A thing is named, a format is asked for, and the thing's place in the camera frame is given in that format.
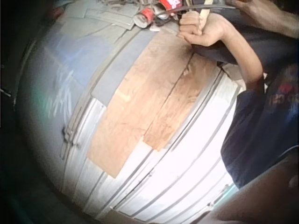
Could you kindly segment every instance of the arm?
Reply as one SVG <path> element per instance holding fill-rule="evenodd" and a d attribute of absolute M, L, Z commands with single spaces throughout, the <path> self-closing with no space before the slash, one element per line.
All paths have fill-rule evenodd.
<path fill-rule="evenodd" d="M 298 155 L 289 156 L 241 188 L 198 224 L 288 223 L 298 206 Z"/>
<path fill-rule="evenodd" d="M 254 50 L 230 23 L 225 23 L 222 42 L 236 59 L 247 90 L 264 93 L 263 68 Z"/>
<path fill-rule="evenodd" d="M 188 12 L 180 20 L 178 36 L 189 43 L 210 46 L 221 40 L 235 57 L 248 90 L 264 93 L 263 69 L 256 53 L 242 35 L 224 17 L 210 14 L 202 28 L 203 18 L 197 12 Z"/>
<path fill-rule="evenodd" d="M 253 26 L 292 38 L 299 36 L 299 17 L 280 10 L 270 0 L 226 0 L 238 8 Z"/>

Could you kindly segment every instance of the wrist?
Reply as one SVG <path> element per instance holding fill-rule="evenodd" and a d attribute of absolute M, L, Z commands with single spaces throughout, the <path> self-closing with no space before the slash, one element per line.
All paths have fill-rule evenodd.
<path fill-rule="evenodd" d="M 236 29 L 229 21 L 224 21 L 222 27 L 223 27 L 223 35 L 221 37 L 221 41 L 224 44 L 226 44 L 235 35 Z"/>

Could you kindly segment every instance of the red can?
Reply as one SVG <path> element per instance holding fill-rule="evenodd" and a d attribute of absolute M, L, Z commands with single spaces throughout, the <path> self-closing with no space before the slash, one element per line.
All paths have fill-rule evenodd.
<path fill-rule="evenodd" d="M 140 28 L 146 28 L 154 20 L 154 11 L 150 7 L 144 8 L 138 14 L 133 17 L 133 21 L 136 26 Z"/>
<path fill-rule="evenodd" d="M 182 0 L 159 0 L 159 2 L 165 7 L 167 11 L 182 7 Z"/>

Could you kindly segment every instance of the curved metal surface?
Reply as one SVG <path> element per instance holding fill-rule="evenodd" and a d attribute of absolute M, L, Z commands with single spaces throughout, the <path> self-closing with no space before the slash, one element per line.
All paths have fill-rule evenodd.
<path fill-rule="evenodd" d="M 155 33 L 133 28 L 111 43 L 102 35 L 70 37 L 62 26 L 54 24 L 32 50 L 16 104 L 49 179 L 98 220 L 111 209 L 145 223 L 196 219 L 232 183 L 220 147 L 240 87 L 216 69 L 165 149 L 157 152 L 139 142 L 114 179 L 86 158 L 90 139 L 111 96 Z"/>

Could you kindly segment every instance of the finger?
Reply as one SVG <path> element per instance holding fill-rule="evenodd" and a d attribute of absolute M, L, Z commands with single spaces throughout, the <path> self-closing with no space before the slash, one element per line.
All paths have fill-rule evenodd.
<path fill-rule="evenodd" d="M 197 11 L 189 11 L 182 15 L 182 18 L 188 17 L 188 16 L 199 16 L 199 13 Z"/>
<path fill-rule="evenodd" d="M 194 25 L 180 26 L 179 31 L 186 32 L 186 33 L 189 33 L 189 34 L 195 34 L 195 35 L 201 35 L 202 34 L 201 30 L 197 26 L 194 26 Z"/>
<path fill-rule="evenodd" d="M 194 35 L 186 32 L 179 32 L 178 36 L 183 37 L 190 44 L 198 44 L 202 46 L 209 46 L 208 36 L 203 35 Z"/>
<path fill-rule="evenodd" d="M 199 17 L 198 18 L 190 18 L 190 17 L 182 18 L 179 21 L 179 24 L 180 25 L 196 25 L 196 26 L 198 26 L 199 25 Z"/>
<path fill-rule="evenodd" d="M 249 0 L 226 0 L 225 3 L 229 6 L 234 6 L 238 9 L 244 9 L 246 7 L 247 2 L 249 2 Z"/>

